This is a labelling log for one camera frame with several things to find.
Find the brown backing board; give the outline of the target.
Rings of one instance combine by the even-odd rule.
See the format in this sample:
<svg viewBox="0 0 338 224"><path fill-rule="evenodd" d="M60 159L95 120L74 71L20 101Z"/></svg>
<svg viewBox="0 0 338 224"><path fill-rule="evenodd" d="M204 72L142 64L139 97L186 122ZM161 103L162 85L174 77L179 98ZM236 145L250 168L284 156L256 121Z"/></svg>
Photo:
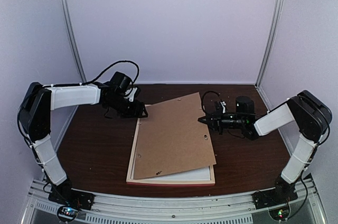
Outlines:
<svg viewBox="0 0 338 224"><path fill-rule="evenodd" d="M140 120L135 179L192 171L216 164L198 92L147 106Z"/></svg>

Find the pink wooden picture frame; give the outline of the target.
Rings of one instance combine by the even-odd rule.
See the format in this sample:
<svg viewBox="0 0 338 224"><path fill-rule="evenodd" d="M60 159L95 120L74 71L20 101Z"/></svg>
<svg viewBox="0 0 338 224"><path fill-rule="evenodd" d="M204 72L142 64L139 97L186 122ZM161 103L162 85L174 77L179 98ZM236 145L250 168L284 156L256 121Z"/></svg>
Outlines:
<svg viewBox="0 0 338 224"><path fill-rule="evenodd" d="M214 168L211 173L211 180L208 181L151 181L148 179L135 179L134 169L136 163L136 145L140 126L140 119L137 120L134 139L132 144L132 150L129 158L126 183L132 185L144 185L144 186L165 186L165 187L190 187L190 186L214 186L215 175Z"/></svg>

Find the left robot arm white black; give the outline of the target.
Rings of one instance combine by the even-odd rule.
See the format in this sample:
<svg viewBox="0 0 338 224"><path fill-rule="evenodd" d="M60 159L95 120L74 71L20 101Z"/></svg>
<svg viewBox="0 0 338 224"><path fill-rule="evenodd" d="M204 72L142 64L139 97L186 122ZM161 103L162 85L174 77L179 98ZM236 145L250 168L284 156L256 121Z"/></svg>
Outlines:
<svg viewBox="0 0 338 224"><path fill-rule="evenodd" d="M145 118L146 105L137 100L140 88L127 75L116 72L104 83L97 80L84 83L29 85L18 110L18 126L37 157L51 184L57 186L55 196L65 205L76 200L76 193L64 185L68 176L62 167L52 142L52 113L55 110L82 105L102 105L113 109L121 118Z"/></svg>

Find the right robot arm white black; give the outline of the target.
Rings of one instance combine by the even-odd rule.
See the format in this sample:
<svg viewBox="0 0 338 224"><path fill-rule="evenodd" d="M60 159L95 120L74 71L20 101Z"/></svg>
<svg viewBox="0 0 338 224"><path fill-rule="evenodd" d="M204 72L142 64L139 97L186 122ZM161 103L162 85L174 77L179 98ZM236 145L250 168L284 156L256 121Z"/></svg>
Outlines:
<svg viewBox="0 0 338 224"><path fill-rule="evenodd" d="M290 159L276 179L276 188L271 191L274 203L283 203L290 195L291 188L311 164L317 148L328 138L333 115L331 110L308 90L286 99L264 115L255 112L255 103L248 96L238 96L236 109L230 112L224 100L215 102L213 112L205 112L198 122L222 134L224 130L236 129L249 140L285 129L296 129L298 137Z"/></svg>

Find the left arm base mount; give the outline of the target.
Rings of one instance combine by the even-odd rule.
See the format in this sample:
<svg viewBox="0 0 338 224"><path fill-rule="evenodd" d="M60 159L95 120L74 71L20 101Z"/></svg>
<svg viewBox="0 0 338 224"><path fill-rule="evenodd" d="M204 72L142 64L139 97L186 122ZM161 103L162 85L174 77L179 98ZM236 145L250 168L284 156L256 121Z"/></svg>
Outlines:
<svg viewBox="0 0 338 224"><path fill-rule="evenodd" d="M89 192L74 190L72 188L72 182L67 178L59 185L51 183L51 191L48 199L52 202L76 209L91 210L95 195Z"/></svg>

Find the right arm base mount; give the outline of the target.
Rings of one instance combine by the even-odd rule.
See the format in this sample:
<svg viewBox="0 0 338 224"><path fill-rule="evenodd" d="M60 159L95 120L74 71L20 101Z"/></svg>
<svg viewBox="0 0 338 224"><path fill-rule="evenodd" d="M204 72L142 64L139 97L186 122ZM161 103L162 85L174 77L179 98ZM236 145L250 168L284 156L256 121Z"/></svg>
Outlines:
<svg viewBox="0 0 338 224"><path fill-rule="evenodd" d="M295 182L287 183L278 179L275 187L265 191L256 191L252 194L252 199L256 209L269 208L298 199L295 192Z"/></svg>

